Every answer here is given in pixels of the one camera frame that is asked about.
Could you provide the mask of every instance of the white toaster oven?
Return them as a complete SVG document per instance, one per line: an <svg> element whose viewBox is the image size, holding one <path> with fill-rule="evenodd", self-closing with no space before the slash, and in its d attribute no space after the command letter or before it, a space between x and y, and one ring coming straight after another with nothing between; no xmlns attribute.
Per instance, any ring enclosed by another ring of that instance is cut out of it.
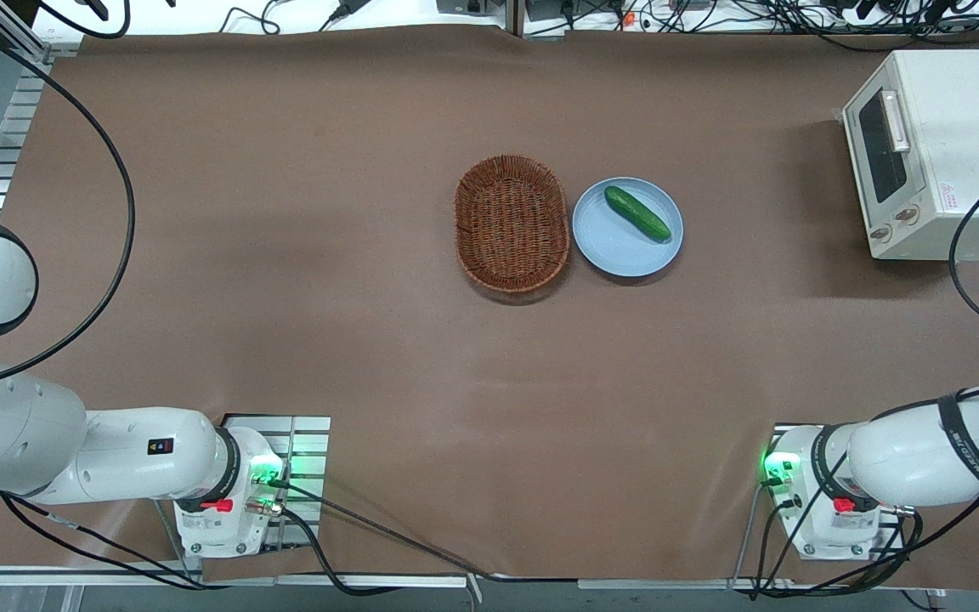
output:
<svg viewBox="0 0 979 612"><path fill-rule="evenodd" d="M894 51L842 115L871 256L947 259L979 197L979 49ZM979 209L957 259L979 259Z"/></svg>

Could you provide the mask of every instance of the black strap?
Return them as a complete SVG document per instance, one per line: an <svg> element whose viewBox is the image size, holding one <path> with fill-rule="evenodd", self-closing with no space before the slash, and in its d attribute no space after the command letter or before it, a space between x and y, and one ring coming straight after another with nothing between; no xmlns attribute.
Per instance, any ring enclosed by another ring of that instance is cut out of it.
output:
<svg viewBox="0 0 979 612"><path fill-rule="evenodd" d="M233 490L236 477L241 472L241 447L237 445L233 434L230 434L225 427L215 427L214 433L218 434L218 437L225 442L225 450L229 453L225 461L225 474L222 475L217 487L203 493L202 496L189 500L176 500L176 505L182 508L184 512L202 512L205 510L202 507L203 503L224 499Z"/></svg>
<svg viewBox="0 0 979 612"><path fill-rule="evenodd" d="M848 425L847 422L843 422L840 425L823 425L823 430L819 431L818 435L815 437L811 445L811 466L815 470L815 480L818 481L818 487L826 492L826 495L830 497L831 500L835 500L836 497L844 497L844 499L852 500L853 510L856 512L870 512L874 510L879 503L871 497L858 496L856 493L849 491L846 487L842 487L830 470L829 463L826 461L826 446L829 444L830 435L832 435L836 430Z"/></svg>
<svg viewBox="0 0 979 612"><path fill-rule="evenodd" d="M943 426L943 431L947 433L947 439L954 449L954 454L969 468L976 480L979 481L979 449L976 443L969 437L969 430L966 429L965 419L962 418L962 411L959 409L959 396L957 393L943 395L939 402L939 418Z"/></svg>

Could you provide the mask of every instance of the toaster oven window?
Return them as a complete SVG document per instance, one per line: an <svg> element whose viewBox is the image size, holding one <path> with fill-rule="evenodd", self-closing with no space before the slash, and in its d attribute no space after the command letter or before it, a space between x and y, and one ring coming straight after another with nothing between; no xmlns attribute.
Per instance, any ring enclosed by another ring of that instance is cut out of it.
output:
<svg viewBox="0 0 979 612"><path fill-rule="evenodd" d="M880 204L908 181L905 174L905 159L901 154L890 150L890 134L886 131L886 116L882 112L881 95L882 90L879 90L859 110L859 128L863 131L863 152L867 154L871 184L874 185L874 198Z"/></svg>

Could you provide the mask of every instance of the label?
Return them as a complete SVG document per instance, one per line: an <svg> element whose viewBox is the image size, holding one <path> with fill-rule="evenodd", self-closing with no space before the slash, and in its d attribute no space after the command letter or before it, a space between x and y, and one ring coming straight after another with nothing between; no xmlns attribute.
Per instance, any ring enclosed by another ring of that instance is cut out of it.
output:
<svg viewBox="0 0 979 612"><path fill-rule="evenodd" d="M209 518L201 514L180 514L179 517L186 530L217 530L221 527L220 518Z"/></svg>
<svg viewBox="0 0 979 612"><path fill-rule="evenodd" d="M944 210L959 210L959 191L954 186L954 183L940 181L939 197L942 199Z"/></svg>
<svg viewBox="0 0 979 612"><path fill-rule="evenodd" d="M859 512L834 512L830 527L835 530L873 530L874 516Z"/></svg>
<svg viewBox="0 0 979 612"><path fill-rule="evenodd" d="M146 445L147 456L166 456L172 452L173 438L154 438Z"/></svg>

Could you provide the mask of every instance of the toaster oven door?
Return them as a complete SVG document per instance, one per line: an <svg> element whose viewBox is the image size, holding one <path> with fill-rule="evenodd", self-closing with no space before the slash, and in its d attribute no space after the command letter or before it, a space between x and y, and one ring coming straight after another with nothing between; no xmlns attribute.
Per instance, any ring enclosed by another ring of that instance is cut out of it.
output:
<svg viewBox="0 0 979 612"><path fill-rule="evenodd" d="M889 71L875 75L848 105L851 153L871 226L893 218L925 186L906 117L902 93Z"/></svg>

